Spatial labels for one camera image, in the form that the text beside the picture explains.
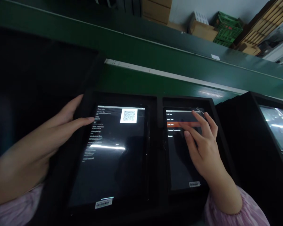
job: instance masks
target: cardboard box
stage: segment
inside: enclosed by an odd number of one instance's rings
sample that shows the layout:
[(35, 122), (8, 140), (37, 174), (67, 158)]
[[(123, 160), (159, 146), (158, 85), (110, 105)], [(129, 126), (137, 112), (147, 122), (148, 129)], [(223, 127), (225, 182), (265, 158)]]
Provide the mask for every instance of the cardboard box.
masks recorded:
[(218, 31), (213, 26), (194, 20), (193, 24), (189, 28), (189, 34), (212, 42), (218, 35)]
[(152, 18), (149, 18), (149, 17), (146, 17), (146, 16), (144, 16), (144, 15), (142, 15), (142, 18), (143, 19), (146, 19), (146, 20), (149, 20), (149, 21), (152, 21), (152, 22), (155, 22), (155, 23), (157, 23), (157, 24), (162, 24), (162, 25), (167, 25), (167, 24), (164, 24), (163, 22), (160, 22), (160, 21), (158, 21), (158, 20), (154, 20), (154, 19), (152, 19)]
[(149, 0), (142, 1), (142, 14), (148, 18), (168, 24), (171, 9)]
[(261, 50), (259, 49), (259, 47), (257, 46), (253, 46), (251, 44), (248, 43), (243, 43), (240, 47), (239, 47), (239, 51), (243, 52), (243, 53), (247, 53), (249, 55), (257, 55), (259, 52), (261, 52)]
[(192, 25), (192, 23), (194, 22), (194, 20), (201, 22), (203, 24), (208, 24), (208, 19), (205, 15), (201, 14), (200, 12), (194, 11), (192, 13), (192, 17), (191, 17), (191, 21), (190, 21), (190, 27)]
[(167, 27), (170, 27), (170, 28), (173, 28), (173, 29), (176, 29), (178, 31), (182, 31), (182, 32), (186, 33), (186, 27), (184, 27), (181, 24), (175, 24), (175, 23), (169, 22)]
[(151, 0), (151, 1), (168, 8), (171, 8), (172, 5), (172, 0)]

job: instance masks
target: hand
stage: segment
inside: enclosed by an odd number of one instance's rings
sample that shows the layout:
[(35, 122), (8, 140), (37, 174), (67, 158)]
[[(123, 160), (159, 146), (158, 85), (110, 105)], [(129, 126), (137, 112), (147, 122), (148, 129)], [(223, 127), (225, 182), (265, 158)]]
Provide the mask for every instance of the hand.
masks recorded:
[(204, 113), (207, 121), (195, 111), (192, 111), (192, 114), (201, 125), (202, 135), (187, 124), (180, 123), (185, 130), (184, 135), (190, 157), (197, 171), (206, 181), (214, 180), (216, 177), (227, 173), (221, 161), (216, 142), (218, 127), (207, 112)]
[(216, 206), (226, 214), (239, 213), (243, 204), (242, 197), (221, 161), (216, 143), (218, 127), (207, 112), (204, 113), (207, 121), (195, 111), (192, 111), (192, 114), (201, 125), (202, 135), (187, 124), (180, 125), (185, 130), (193, 164), (207, 181)]
[(15, 199), (45, 178), (49, 159), (72, 134), (94, 118), (73, 120), (83, 95), (71, 100), (54, 117), (15, 143), (0, 157), (0, 204)]

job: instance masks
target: wooden pallet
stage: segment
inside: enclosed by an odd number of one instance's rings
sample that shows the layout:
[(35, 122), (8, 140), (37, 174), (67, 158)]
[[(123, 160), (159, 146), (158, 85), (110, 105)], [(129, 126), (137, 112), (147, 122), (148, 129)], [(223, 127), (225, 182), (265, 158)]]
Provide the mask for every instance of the wooden pallet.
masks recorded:
[(267, 35), (283, 23), (283, 0), (271, 0), (236, 38), (236, 48), (244, 42), (258, 45)]

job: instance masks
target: pink sleeve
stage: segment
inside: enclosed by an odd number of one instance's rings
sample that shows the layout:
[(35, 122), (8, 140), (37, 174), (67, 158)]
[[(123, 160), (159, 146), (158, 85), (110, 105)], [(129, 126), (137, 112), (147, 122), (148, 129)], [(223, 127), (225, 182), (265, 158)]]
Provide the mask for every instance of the pink sleeve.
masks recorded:
[(35, 214), (43, 184), (19, 198), (0, 205), (0, 225), (25, 225)]
[(204, 208), (206, 225), (269, 225), (263, 211), (257, 203), (242, 188), (238, 187), (243, 201), (242, 209), (239, 213), (228, 215), (221, 212), (215, 205), (211, 194)]

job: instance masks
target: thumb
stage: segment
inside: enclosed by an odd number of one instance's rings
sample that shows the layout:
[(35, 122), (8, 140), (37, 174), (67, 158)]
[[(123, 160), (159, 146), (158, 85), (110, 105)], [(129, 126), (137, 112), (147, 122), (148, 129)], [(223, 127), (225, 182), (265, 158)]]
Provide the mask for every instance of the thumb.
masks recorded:
[(59, 129), (65, 131), (66, 133), (74, 133), (76, 130), (81, 128), (82, 126), (89, 125), (90, 123), (94, 122), (94, 117), (89, 118), (78, 118), (76, 120), (73, 120), (71, 122), (68, 122), (64, 125), (59, 126)]
[(193, 160), (194, 157), (199, 155), (198, 149), (196, 147), (194, 138), (192, 137), (190, 132), (186, 130), (184, 131), (184, 135), (186, 139), (186, 144), (188, 145), (188, 148), (189, 148), (190, 157)]

